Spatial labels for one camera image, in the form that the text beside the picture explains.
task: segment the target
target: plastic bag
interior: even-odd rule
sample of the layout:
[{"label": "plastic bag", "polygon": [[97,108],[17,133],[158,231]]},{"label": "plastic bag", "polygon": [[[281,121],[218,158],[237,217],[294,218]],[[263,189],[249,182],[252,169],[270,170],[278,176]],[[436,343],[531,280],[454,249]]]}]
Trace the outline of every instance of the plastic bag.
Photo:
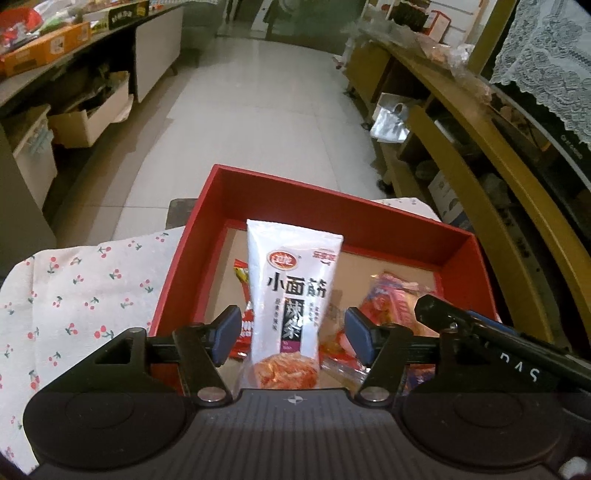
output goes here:
[{"label": "plastic bag", "polygon": [[242,314],[242,330],[240,331],[240,337],[238,337],[238,340],[236,340],[236,343],[230,352],[230,357],[237,360],[244,360],[251,349],[252,323],[254,320],[251,293],[248,287],[248,264],[241,260],[235,259],[234,273],[242,284],[242,291],[244,292],[246,307],[244,309],[244,313]]},{"label": "plastic bag", "polygon": [[449,68],[449,65],[447,64],[447,55],[452,49],[449,45],[438,43],[428,35],[422,33],[417,33],[416,39],[421,50],[429,60],[442,67]]},{"label": "plastic bag", "polygon": [[478,101],[488,105],[492,101],[491,88],[466,68],[472,50],[474,45],[466,43],[451,48],[447,54],[447,64],[456,82]]},{"label": "plastic bag", "polygon": [[313,388],[318,330],[343,237],[255,220],[247,226],[254,325],[242,386]]},{"label": "plastic bag", "polygon": [[409,130],[404,125],[408,118],[408,107],[399,103],[392,109],[382,107],[369,134],[380,142],[403,143]]},{"label": "plastic bag", "polygon": [[[374,324],[397,323],[410,328],[417,336],[439,336],[439,334],[422,323],[414,316],[417,300],[426,294],[432,294],[427,287],[417,282],[402,280],[388,272],[373,276],[369,293],[359,306],[359,310]],[[349,343],[343,329],[336,336],[324,342],[320,347],[322,368],[340,373],[345,381],[357,383],[357,387],[365,380],[368,369],[358,362],[355,351]],[[433,365],[413,365],[407,371],[405,390],[431,378],[434,374]]]}]

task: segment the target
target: cardboard box bottom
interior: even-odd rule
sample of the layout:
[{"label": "cardboard box bottom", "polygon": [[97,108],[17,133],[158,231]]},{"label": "cardboard box bottom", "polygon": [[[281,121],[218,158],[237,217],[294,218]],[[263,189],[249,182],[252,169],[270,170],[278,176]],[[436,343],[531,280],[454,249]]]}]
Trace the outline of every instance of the cardboard box bottom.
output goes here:
[{"label": "cardboard box bottom", "polygon": [[[228,229],[222,251],[216,266],[209,301],[205,312],[205,322],[212,322],[228,305],[238,305],[244,310],[245,299],[242,286],[234,273],[234,259],[248,261],[247,233],[243,230]],[[320,328],[320,341],[334,335],[339,328],[348,307],[358,307],[367,295],[372,282],[372,275],[389,271],[399,277],[416,281],[438,294],[436,273],[423,268],[363,257],[341,252],[330,296],[330,314],[327,314]],[[218,369],[222,379],[233,389],[238,379],[241,363],[229,359]],[[339,388],[343,385],[322,372],[319,377],[321,388]]]}]

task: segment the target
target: display shelf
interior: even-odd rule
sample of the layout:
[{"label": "display shelf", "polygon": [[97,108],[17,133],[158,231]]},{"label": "display shelf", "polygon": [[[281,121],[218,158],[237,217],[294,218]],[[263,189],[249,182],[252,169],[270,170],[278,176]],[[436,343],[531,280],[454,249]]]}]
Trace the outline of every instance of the display shelf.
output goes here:
[{"label": "display shelf", "polygon": [[38,78],[40,78],[43,74],[49,72],[53,69],[58,69],[59,67],[65,66],[69,63],[77,54],[90,48],[97,42],[104,40],[107,37],[110,37],[112,34],[120,31],[125,30],[131,27],[137,27],[138,25],[142,24],[143,22],[147,22],[148,20],[153,19],[163,13],[178,8],[179,5],[172,5],[170,7],[165,7],[161,10],[150,12],[147,17],[140,18],[135,22],[132,22],[128,25],[124,25],[123,27],[114,28],[113,30],[109,30],[107,32],[102,32],[99,34],[94,34],[91,36],[90,40],[85,43],[84,45],[66,53],[64,56],[60,57],[54,62],[49,63],[48,65],[43,65],[41,67],[37,67],[36,69],[29,70],[27,72],[19,73],[14,77],[10,77],[4,79],[0,82],[0,108],[3,107],[10,99],[12,99],[16,94],[20,93],[24,90],[27,86],[35,82]]},{"label": "display shelf", "polygon": [[[444,72],[429,60],[413,56],[401,47],[379,43],[408,68],[458,120],[507,182],[556,260],[576,302],[587,335],[591,338],[591,257],[548,192],[493,124],[492,112],[461,88],[450,72]],[[446,168],[442,170],[446,177],[453,174]],[[462,199],[459,192],[458,195],[462,203],[472,202],[470,196]]]},{"label": "display shelf", "polygon": [[433,200],[425,187],[422,187],[405,161],[400,160],[398,151],[400,145],[381,143],[379,146],[384,154],[388,167],[389,179],[392,182],[396,197],[414,197],[433,207]]},{"label": "display shelf", "polygon": [[517,246],[478,179],[423,108],[411,108],[408,126],[425,145],[453,190],[463,200],[464,210],[499,280],[515,327],[552,342],[554,338],[535,285]]}]

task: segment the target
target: red box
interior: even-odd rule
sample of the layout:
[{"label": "red box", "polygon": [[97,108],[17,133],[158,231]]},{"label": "red box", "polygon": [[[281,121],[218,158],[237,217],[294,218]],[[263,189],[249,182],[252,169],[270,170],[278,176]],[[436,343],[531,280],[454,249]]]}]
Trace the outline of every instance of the red box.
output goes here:
[{"label": "red box", "polygon": [[340,233],[343,252],[430,270],[437,292],[447,301],[495,318],[473,234],[332,190],[215,165],[178,244],[151,335],[213,320],[205,314],[210,295],[216,293],[212,284],[226,236],[231,229],[245,230],[247,219]]}]

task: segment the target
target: white snack bag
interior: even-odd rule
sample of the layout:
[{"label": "white snack bag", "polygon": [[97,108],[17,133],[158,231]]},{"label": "white snack bag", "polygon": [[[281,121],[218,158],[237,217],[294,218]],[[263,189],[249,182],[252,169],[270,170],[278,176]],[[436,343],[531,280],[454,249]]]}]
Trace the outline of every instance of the white snack bag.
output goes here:
[{"label": "white snack bag", "polygon": [[254,310],[251,358],[259,388],[313,388],[318,330],[342,235],[282,223],[247,221]]}]

